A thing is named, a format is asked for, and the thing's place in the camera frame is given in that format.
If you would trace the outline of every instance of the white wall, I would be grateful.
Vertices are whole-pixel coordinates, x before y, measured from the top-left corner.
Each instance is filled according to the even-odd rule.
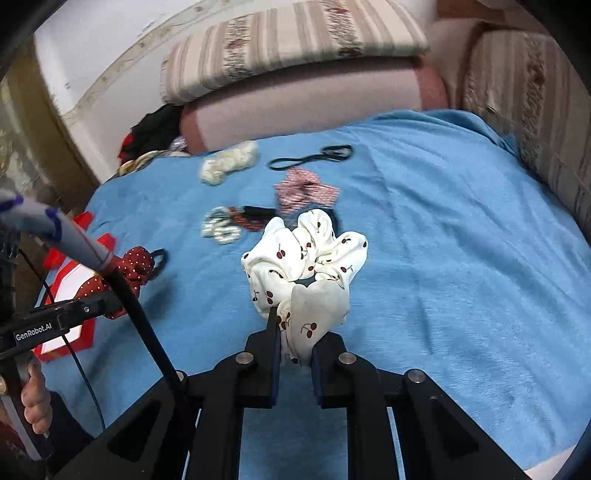
[[[296,0],[68,0],[35,34],[47,89],[100,181],[131,126],[162,105],[160,67],[185,36]],[[436,0],[399,0],[421,23]]]
[[[194,0],[69,0],[35,34],[37,55],[60,113],[146,33]]]

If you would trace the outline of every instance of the cable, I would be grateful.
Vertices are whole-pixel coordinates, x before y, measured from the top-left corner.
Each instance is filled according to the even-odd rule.
[[[18,249],[18,252],[25,259],[25,262],[27,262],[27,265],[29,266],[29,268],[31,268],[31,271],[35,274],[35,276],[41,281],[41,283],[43,283],[43,287],[45,287],[45,291],[47,293],[47,296],[49,296],[49,300],[51,301],[51,303],[55,303],[56,299],[54,298],[53,293],[51,293],[51,289],[49,288],[49,285],[47,284],[45,279],[41,275],[39,275],[39,273],[37,272],[37,270],[33,266],[33,263],[31,262],[31,260],[27,256],[27,254],[24,251],[22,251],[21,248]],[[88,378],[87,378],[86,374],[84,373],[82,365],[80,365],[80,361],[78,360],[78,356],[76,355],[74,349],[70,345],[70,342],[68,341],[68,339],[66,338],[65,335],[62,335],[61,339],[64,340],[66,347],[70,351],[70,354],[72,355],[72,358],[74,359],[76,366],[78,367],[78,370],[80,371],[80,375],[82,376],[82,380],[84,380],[84,383],[86,384],[86,388],[88,388],[88,392],[90,392],[90,396],[92,397],[92,401],[95,403],[96,411],[98,412],[99,417],[100,417],[100,426],[102,427],[103,432],[104,432],[106,429],[105,418],[103,417],[103,413],[100,409],[99,401],[96,399],[95,391],[92,390],[92,386],[90,385],[90,382],[88,381]]]

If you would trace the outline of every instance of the black hair tie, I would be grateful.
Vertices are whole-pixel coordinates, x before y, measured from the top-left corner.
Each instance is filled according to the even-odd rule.
[[[152,255],[152,258],[154,259],[154,268],[152,269],[152,273],[148,277],[148,280],[153,280],[160,275],[160,272],[162,272],[162,269],[166,266],[166,262],[168,262],[168,252],[163,248],[159,248],[150,253],[150,255]]]
[[[267,166],[271,170],[283,171],[311,161],[327,160],[338,162],[348,160],[351,156],[353,156],[353,147],[351,145],[330,145],[324,147],[321,153],[303,158],[276,158],[271,160]]]

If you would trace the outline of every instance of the white cherry print scrunchie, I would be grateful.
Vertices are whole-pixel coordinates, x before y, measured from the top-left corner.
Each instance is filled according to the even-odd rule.
[[[302,213],[298,226],[271,219],[261,240],[242,255],[251,301],[263,319],[277,306],[281,352],[309,365],[312,348],[349,311],[349,284],[363,267],[368,242],[345,232],[335,238],[332,222],[322,210]],[[310,286],[295,280],[314,277]]]

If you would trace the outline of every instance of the label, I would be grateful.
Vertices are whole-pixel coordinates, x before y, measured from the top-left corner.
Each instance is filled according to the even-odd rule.
[[[29,328],[28,330],[23,330],[22,332],[15,332],[14,338],[17,342],[22,342],[23,340],[27,340],[28,338],[34,337],[35,335],[39,335],[49,330],[53,330],[51,322],[39,325],[38,327]]]

